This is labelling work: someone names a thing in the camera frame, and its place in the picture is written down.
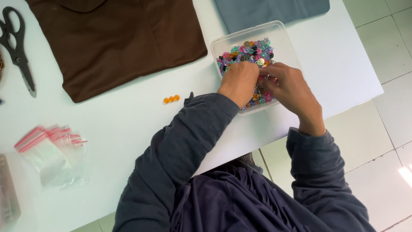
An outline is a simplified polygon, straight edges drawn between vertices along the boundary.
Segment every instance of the finger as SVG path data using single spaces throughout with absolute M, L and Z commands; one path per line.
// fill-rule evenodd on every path
M 269 75 L 279 79 L 285 77 L 286 74 L 285 69 L 271 65 L 259 69 L 259 75 Z
M 269 93 L 271 93 L 274 97 L 277 97 L 278 94 L 280 94 L 281 89 L 275 83 L 265 79 L 260 80 L 258 83 L 263 88 L 265 88 Z
M 282 62 L 276 62 L 274 64 L 271 64 L 270 66 L 279 67 L 279 68 L 283 68 L 283 69 L 290 68 L 289 66 L 287 66 L 286 64 L 284 64 Z

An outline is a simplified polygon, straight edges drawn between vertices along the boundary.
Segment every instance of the dark gray long-sleeve shirt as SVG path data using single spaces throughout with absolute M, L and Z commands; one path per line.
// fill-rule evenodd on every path
M 238 106 L 218 93 L 186 99 L 170 125 L 157 132 L 120 197 L 114 232 L 170 231 L 176 190 L 185 185 L 215 146 Z M 374 232 L 365 206 L 344 179 L 344 161 L 333 137 L 311 137 L 291 128 L 294 199 L 276 189 L 298 220 L 313 232 Z

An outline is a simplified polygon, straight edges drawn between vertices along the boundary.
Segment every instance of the gray object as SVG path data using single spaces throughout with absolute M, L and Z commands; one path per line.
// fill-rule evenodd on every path
M 215 0 L 229 33 L 274 20 L 288 23 L 329 11 L 329 0 Z

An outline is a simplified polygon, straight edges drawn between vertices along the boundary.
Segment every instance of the folded brown cloth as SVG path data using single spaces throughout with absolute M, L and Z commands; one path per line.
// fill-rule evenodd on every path
M 26 0 L 81 102 L 207 55 L 192 0 Z

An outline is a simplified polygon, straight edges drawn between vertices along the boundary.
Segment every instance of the tile floor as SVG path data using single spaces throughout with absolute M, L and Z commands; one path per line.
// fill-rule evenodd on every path
M 412 231 L 412 0 L 343 0 L 385 93 L 325 120 L 378 232 Z M 292 195 L 286 137 L 253 151 Z M 114 213 L 73 232 L 111 232 Z

